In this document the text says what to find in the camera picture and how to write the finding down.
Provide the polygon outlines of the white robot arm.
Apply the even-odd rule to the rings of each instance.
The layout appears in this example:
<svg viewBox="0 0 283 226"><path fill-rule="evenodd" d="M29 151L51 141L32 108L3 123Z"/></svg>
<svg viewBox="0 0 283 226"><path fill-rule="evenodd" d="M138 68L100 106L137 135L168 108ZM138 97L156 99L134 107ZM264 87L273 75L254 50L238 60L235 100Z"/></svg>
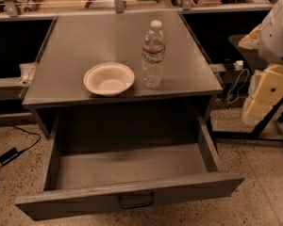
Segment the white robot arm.
<svg viewBox="0 0 283 226"><path fill-rule="evenodd" d="M283 97L283 0L276 2L261 24L239 41L239 46L257 50L258 57L268 63L266 69L252 76L242 107L242 121L257 125Z"/></svg>

